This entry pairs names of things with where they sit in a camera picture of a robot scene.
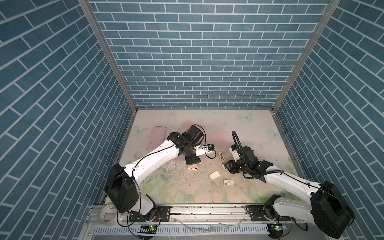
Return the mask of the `staple box tray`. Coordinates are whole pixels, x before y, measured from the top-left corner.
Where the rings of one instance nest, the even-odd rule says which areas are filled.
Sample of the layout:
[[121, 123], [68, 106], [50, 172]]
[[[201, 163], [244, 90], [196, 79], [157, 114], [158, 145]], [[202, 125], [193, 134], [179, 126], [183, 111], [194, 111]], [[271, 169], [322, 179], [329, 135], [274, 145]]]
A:
[[215, 171], [215, 172], [209, 174], [209, 178], [211, 181], [213, 181], [219, 177], [221, 177], [221, 173], [219, 171]]

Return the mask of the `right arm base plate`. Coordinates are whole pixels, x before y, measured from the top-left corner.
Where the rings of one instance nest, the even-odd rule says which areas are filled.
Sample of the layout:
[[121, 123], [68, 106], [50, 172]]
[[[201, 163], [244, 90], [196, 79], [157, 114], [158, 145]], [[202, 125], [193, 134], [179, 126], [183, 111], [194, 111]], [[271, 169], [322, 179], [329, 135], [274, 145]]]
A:
[[264, 211], [263, 205], [247, 205], [244, 208], [245, 208], [245, 211], [250, 216], [252, 222], [269, 221], [265, 217], [265, 211]]

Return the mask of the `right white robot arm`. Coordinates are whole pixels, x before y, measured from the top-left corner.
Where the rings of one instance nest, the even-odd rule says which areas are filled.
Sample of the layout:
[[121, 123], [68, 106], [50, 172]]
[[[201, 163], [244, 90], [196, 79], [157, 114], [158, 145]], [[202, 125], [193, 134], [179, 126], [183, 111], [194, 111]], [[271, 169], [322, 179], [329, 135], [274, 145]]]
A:
[[232, 145], [232, 160], [225, 160], [220, 153], [223, 167], [231, 174], [243, 174], [246, 179], [256, 179], [275, 185], [295, 195], [299, 200], [288, 200], [282, 195], [272, 195], [263, 206], [264, 217], [277, 221], [282, 217], [299, 219], [316, 225], [323, 233], [337, 239], [355, 221], [355, 213], [338, 188], [325, 181], [320, 184], [287, 173], [268, 161], [259, 161], [249, 147]]

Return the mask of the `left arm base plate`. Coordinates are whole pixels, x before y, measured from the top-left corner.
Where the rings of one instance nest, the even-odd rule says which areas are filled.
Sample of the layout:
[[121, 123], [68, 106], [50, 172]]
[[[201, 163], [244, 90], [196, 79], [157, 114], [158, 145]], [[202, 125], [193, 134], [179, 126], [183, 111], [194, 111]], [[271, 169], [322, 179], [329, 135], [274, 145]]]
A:
[[146, 215], [141, 215], [138, 212], [132, 211], [129, 215], [129, 222], [132, 223], [144, 223], [154, 222], [163, 223], [169, 222], [171, 214], [171, 206], [155, 206]]

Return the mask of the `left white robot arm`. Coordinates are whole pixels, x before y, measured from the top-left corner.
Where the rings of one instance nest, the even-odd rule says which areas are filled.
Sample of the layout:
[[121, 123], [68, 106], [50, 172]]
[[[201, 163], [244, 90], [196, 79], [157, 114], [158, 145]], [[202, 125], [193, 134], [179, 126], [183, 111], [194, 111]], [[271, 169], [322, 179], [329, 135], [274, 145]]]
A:
[[200, 156], [214, 150], [202, 144], [205, 136], [201, 126], [192, 125], [183, 133], [170, 133], [163, 143], [141, 159], [125, 166], [115, 164], [107, 177], [105, 192], [117, 211], [120, 214], [134, 211], [143, 216], [153, 211], [155, 203], [141, 193], [140, 183], [180, 155], [185, 156], [187, 165], [198, 164]]

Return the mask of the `staple box sleeve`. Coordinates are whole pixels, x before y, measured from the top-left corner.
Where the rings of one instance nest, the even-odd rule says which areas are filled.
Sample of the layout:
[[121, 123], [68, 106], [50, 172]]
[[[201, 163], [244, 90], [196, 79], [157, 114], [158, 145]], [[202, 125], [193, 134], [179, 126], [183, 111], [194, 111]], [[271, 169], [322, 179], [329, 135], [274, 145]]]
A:
[[224, 186], [234, 186], [234, 180], [224, 180]]

